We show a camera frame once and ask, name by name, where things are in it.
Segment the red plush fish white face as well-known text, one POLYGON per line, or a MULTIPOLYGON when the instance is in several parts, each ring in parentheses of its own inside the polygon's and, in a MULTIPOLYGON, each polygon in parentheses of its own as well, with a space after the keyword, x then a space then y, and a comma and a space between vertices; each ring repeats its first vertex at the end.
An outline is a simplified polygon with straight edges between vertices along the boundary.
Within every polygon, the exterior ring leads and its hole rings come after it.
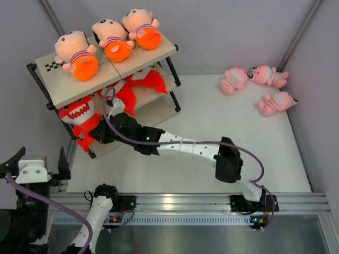
POLYGON ((95 105, 91 95, 80 98, 58 109, 60 119, 73 126, 73 135, 76 142, 87 153, 94 138, 89 133, 94 130, 100 120, 101 114, 95 113, 95 105))

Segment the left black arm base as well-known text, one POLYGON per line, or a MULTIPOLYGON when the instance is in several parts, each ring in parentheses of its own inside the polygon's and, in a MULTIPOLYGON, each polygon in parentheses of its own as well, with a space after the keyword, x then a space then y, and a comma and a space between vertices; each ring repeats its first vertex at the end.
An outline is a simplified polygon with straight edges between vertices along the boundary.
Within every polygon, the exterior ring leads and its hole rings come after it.
POLYGON ((136 201, 137 197, 135 195, 120 195, 115 210, 117 212, 134 210, 136 207, 136 201))

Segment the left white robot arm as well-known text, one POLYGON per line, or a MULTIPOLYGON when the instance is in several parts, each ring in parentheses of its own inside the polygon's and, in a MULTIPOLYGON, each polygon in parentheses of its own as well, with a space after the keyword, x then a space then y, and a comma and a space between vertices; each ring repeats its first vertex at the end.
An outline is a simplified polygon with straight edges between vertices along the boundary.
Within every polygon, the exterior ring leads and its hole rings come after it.
POLYGON ((87 215, 67 208, 50 197, 50 190, 70 179, 68 161, 60 151, 57 174, 48 172, 46 158, 29 159, 26 149, 1 164, 1 178, 16 192, 16 208, 1 210, 1 253, 48 253, 52 224, 59 215, 73 218, 82 227, 64 253, 94 253, 110 211, 120 204, 116 187, 96 188, 87 215))

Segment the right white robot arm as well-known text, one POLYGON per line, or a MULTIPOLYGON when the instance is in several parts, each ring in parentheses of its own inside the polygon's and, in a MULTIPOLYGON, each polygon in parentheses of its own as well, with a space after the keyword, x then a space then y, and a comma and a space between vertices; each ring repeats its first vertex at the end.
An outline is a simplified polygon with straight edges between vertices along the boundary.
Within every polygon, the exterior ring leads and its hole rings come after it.
POLYGON ((264 176, 264 166, 252 152, 234 145, 223 137, 220 141, 196 141, 171 134, 163 129, 142 126, 126 113, 103 116, 90 136, 100 143, 122 142, 143 155, 190 157, 215 169, 215 178, 223 183, 234 184, 241 194, 230 197, 234 212, 275 212, 278 201, 258 182, 264 176), (261 168, 257 179, 252 179, 240 153, 245 152, 256 160, 261 168))

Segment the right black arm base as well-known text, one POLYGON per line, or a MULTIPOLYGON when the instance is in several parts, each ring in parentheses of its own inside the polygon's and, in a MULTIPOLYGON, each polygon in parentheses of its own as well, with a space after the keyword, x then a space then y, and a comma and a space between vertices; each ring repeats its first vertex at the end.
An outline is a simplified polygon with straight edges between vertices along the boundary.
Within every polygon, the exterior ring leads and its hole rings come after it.
POLYGON ((275 195, 265 194, 258 202, 248 201, 242 195, 230 196, 231 211, 244 215, 253 214, 256 212, 278 212, 279 205, 275 195))

